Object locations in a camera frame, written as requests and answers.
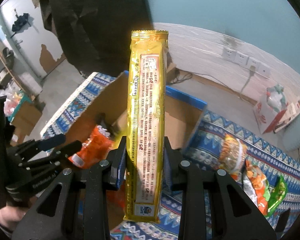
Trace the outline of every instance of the screw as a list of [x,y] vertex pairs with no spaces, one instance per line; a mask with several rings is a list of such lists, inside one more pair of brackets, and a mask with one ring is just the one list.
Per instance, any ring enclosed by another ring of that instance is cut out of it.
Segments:
[[100,164],[101,167],[104,167],[104,166],[107,166],[109,164],[109,161],[102,160],[102,161],[99,162],[99,164]]
[[65,169],[63,170],[63,174],[64,174],[64,175],[69,175],[71,172],[72,172],[72,170],[71,170],[70,168],[65,168]]
[[223,170],[223,169],[219,169],[219,170],[217,170],[217,173],[220,175],[220,176],[224,176],[224,175],[226,175],[227,173],[226,173],[226,171],[225,170]]
[[182,161],[180,164],[183,167],[188,167],[190,165],[190,162],[188,162],[188,161]]

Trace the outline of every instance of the green snack bag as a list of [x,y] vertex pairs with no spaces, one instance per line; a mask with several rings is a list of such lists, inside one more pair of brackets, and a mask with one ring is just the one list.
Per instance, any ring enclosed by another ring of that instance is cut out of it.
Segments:
[[279,181],[275,185],[274,189],[271,192],[270,199],[268,201],[268,215],[270,217],[273,212],[280,205],[282,200],[284,200],[286,194],[288,192],[287,183],[284,181],[282,175],[279,176]]

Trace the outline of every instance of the gray bucket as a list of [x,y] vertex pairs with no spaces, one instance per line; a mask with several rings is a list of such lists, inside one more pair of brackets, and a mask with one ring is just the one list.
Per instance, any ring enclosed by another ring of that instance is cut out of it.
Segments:
[[287,152],[300,147],[300,114],[286,127],[282,140]]

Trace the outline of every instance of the yellow bag in box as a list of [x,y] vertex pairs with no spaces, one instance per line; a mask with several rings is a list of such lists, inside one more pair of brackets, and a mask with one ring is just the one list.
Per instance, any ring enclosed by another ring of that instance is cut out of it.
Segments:
[[168,32],[133,31],[130,49],[124,219],[158,222]]

